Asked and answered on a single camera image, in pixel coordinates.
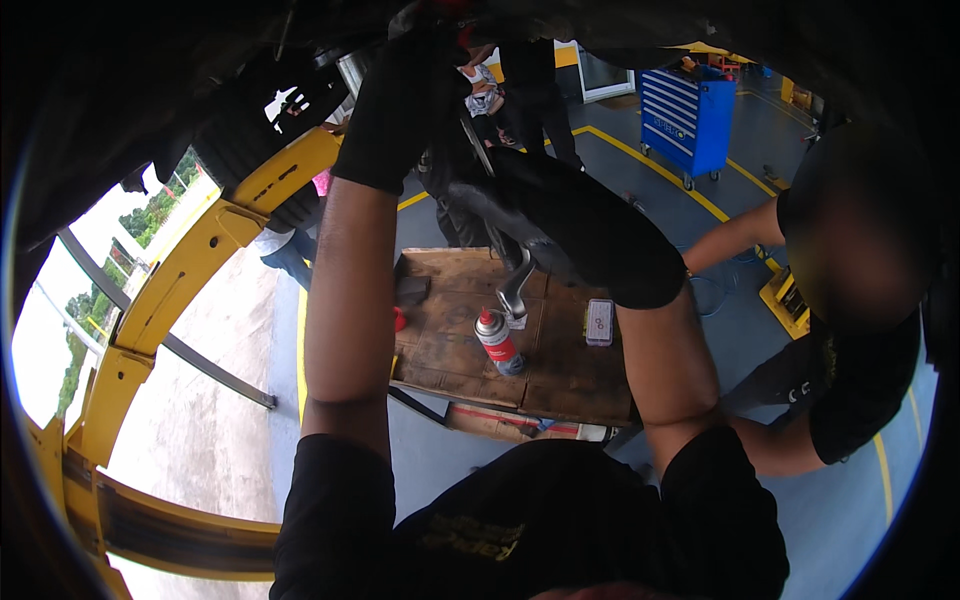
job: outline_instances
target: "blue tool cabinet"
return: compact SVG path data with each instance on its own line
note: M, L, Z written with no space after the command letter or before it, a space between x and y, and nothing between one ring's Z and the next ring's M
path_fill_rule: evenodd
M727 162L736 82L694 81L685 74L640 71L640 151L653 148L684 171L684 188L709 173L720 179Z

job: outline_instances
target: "small parts box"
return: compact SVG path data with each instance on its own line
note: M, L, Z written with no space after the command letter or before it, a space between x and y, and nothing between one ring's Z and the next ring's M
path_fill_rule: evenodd
M587 308L587 346L613 343L613 300L593 299Z

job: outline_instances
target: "sandal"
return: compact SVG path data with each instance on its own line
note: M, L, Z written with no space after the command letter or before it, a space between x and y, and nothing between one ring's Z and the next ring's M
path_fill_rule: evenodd
M516 140L510 137L509 135L507 135L506 132L499 132L499 134L500 134L500 143L503 144L504 146L514 146L516 144Z

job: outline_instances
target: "spero logo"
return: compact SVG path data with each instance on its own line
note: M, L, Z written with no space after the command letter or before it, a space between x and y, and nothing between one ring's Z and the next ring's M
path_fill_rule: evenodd
M686 134L684 132L682 132L681 130L677 129L676 127L667 123L666 121L664 121L659 117L654 117L654 125L661 128L662 130L669 133L670 135L673 135L677 139L684 139L686 137Z

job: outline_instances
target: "door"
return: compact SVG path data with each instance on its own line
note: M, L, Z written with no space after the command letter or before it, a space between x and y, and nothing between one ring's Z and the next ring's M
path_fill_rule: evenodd
M622 96L636 90L633 71L603 62L584 50L580 44L577 44L577 62L584 103Z

